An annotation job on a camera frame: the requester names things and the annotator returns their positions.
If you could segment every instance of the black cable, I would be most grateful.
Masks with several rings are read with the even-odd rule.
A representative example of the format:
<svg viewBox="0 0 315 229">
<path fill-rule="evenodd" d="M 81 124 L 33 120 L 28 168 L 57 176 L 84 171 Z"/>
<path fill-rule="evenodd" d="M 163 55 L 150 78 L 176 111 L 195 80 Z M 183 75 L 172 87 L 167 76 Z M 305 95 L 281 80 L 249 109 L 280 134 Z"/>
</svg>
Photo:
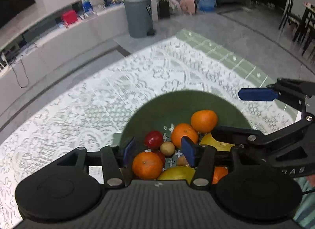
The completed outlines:
<svg viewBox="0 0 315 229">
<path fill-rule="evenodd" d="M 312 193 L 312 192 L 315 192 L 315 188 L 312 189 L 312 190 L 308 190 L 308 191 L 303 192 L 302 195 L 309 194 L 309 193 Z"/>
<path fill-rule="evenodd" d="M 19 80 L 18 80 L 18 75 L 16 74 L 16 72 L 15 72 L 13 66 L 12 66 L 12 63 L 10 63 L 10 67 L 11 67 L 11 69 L 13 70 L 13 72 L 14 72 L 14 74 L 15 74 L 15 78 L 16 78 L 16 81 L 17 81 L 19 87 L 22 88 L 22 89 L 24 89 L 24 88 L 26 88 L 26 87 L 29 85 L 30 80 L 29 80 L 29 78 L 28 78 L 28 76 L 27 76 L 26 69 L 25 69 L 24 63 L 23 63 L 23 61 L 22 61 L 22 56 L 20 56 L 20 61 L 21 61 L 21 64 L 22 64 L 22 66 L 23 66 L 23 70 L 24 70 L 25 76 L 26 76 L 26 78 L 27 78 L 27 84 L 26 84 L 26 86 L 22 87 L 22 86 L 20 85 Z"/>
</svg>

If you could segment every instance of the fruit bowl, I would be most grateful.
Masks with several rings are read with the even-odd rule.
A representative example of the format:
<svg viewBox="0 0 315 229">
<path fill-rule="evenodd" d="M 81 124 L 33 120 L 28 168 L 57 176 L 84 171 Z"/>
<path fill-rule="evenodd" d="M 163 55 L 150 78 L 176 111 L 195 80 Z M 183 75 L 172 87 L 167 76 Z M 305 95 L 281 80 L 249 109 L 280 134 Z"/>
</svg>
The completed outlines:
<svg viewBox="0 0 315 229">
<path fill-rule="evenodd" d="M 135 137 L 136 153 L 147 150 L 144 138 L 153 130 L 160 131 L 164 141 L 169 141 L 171 131 L 177 124 L 190 124 L 193 113 L 207 109 L 218 115 L 218 126 L 251 128 L 247 119 L 234 105 L 218 96 L 194 90 L 174 91 L 144 104 L 127 123 L 121 135 L 120 145 L 123 146 L 130 138 Z M 176 166 L 176 160 L 181 155 L 180 150 L 177 150 L 172 157 L 168 157 L 165 169 Z"/>
</svg>

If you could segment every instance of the pink toy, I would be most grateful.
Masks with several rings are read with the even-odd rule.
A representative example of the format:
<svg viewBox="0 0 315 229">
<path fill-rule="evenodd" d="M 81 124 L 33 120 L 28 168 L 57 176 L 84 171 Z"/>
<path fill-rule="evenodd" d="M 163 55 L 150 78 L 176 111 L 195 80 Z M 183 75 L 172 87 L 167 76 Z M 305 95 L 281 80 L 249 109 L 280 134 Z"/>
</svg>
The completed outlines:
<svg viewBox="0 0 315 229">
<path fill-rule="evenodd" d="M 197 4 L 195 0 L 181 0 L 179 4 L 183 13 L 188 13 L 190 15 L 196 14 Z"/>
</svg>

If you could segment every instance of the dining table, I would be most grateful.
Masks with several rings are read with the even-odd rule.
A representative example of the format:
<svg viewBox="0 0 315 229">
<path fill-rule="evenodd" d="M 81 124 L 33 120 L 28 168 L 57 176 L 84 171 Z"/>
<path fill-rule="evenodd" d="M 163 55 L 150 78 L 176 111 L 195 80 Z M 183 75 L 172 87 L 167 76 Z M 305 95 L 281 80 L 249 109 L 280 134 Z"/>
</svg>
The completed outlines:
<svg viewBox="0 0 315 229">
<path fill-rule="evenodd" d="M 302 20 L 294 34 L 293 42 L 295 42 L 296 39 L 298 39 L 298 42 L 301 41 L 303 34 L 305 33 L 305 31 L 307 31 L 306 20 L 309 18 L 310 14 L 311 14 L 311 17 L 313 15 L 315 16 L 315 7 L 313 7 L 311 3 L 303 2 L 303 6 L 305 7 L 305 10 L 302 16 Z"/>
</svg>

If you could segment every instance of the white lace tablecloth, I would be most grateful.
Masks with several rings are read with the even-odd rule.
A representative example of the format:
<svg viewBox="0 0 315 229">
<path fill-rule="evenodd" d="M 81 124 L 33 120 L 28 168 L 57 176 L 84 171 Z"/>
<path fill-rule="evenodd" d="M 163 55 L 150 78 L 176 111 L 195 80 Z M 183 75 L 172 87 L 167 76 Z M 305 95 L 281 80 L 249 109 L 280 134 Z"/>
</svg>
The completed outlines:
<svg viewBox="0 0 315 229">
<path fill-rule="evenodd" d="M 101 70 L 28 119 L 0 145 L 0 228 L 21 217 L 17 184 L 72 149 L 99 151 L 122 132 L 144 103 L 166 92 L 194 89 L 233 103 L 253 128 L 270 133 L 293 123 L 275 102 L 244 102 L 237 92 L 255 87 L 219 61 L 173 37 Z M 102 181 L 100 170 L 90 174 Z"/>
</svg>

